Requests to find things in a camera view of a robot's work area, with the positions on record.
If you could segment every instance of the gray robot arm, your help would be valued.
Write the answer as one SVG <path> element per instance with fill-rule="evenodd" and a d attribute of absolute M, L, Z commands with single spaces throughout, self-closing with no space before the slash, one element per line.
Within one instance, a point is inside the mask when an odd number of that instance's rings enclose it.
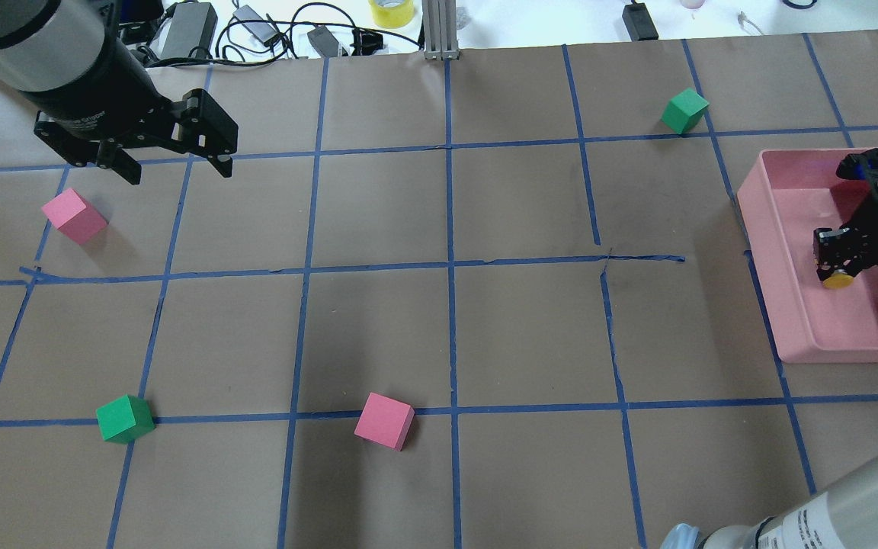
<path fill-rule="evenodd" d="M 83 0 L 0 0 L 0 79 L 40 109 L 35 135 L 72 165 L 136 185 L 142 168 L 127 150 L 160 146 L 232 175 L 238 125 L 208 91 L 161 96 Z"/>

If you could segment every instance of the white cord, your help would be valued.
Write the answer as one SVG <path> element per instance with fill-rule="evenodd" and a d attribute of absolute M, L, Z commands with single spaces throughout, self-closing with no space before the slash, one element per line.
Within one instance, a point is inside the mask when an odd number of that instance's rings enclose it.
<path fill-rule="evenodd" d="M 761 30 L 761 28 L 758 25 L 754 24 L 753 21 L 750 21 L 750 18 L 747 17 L 747 14 L 743 13 L 743 11 L 741 11 L 741 13 L 738 14 L 738 23 L 741 25 L 742 31 L 746 32 L 747 34 L 750 34 L 750 31 L 747 30 L 745 25 L 743 25 L 745 22 L 747 22 L 747 24 L 751 25 L 753 28 L 757 29 L 757 31 L 760 35 L 762 35 L 762 36 L 764 35 L 764 32 Z"/>

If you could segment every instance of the pink plastic bin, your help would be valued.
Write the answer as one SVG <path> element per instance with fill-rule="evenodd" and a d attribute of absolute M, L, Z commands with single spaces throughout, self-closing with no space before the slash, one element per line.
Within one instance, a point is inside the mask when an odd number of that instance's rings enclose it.
<path fill-rule="evenodd" d="M 777 354 L 787 362 L 878 362 L 878 267 L 830 291 L 812 230 L 837 229 L 868 191 L 835 168 L 863 149 L 765 150 L 738 192 Z"/>

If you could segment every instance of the yellow disc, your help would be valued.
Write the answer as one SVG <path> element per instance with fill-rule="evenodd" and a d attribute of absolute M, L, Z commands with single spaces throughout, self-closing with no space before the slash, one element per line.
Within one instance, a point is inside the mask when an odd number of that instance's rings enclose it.
<path fill-rule="evenodd" d="M 822 281 L 822 285 L 830 291 L 838 291 L 849 284 L 853 284 L 854 278 L 844 272 L 833 272 L 832 276 Z"/>
<path fill-rule="evenodd" d="M 372 7 L 372 18 L 381 28 L 404 27 L 415 14 L 412 0 L 368 0 Z"/>

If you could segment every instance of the green block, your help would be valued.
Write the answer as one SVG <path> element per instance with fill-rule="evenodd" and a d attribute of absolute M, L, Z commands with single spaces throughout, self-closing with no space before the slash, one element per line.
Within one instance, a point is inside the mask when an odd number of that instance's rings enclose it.
<path fill-rule="evenodd" d="M 687 88 L 669 100 L 665 111 L 662 112 L 662 121 L 672 131 L 683 135 L 700 122 L 700 116 L 707 112 L 709 106 L 709 101 L 700 97 L 693 88 Z"/>
<path fill-rule="evenodd" d="M 125 395 L 97 409 L 97 422 L 105 441 L 128 444 L 154 430 L 151 409 L 137 396 Z"/>

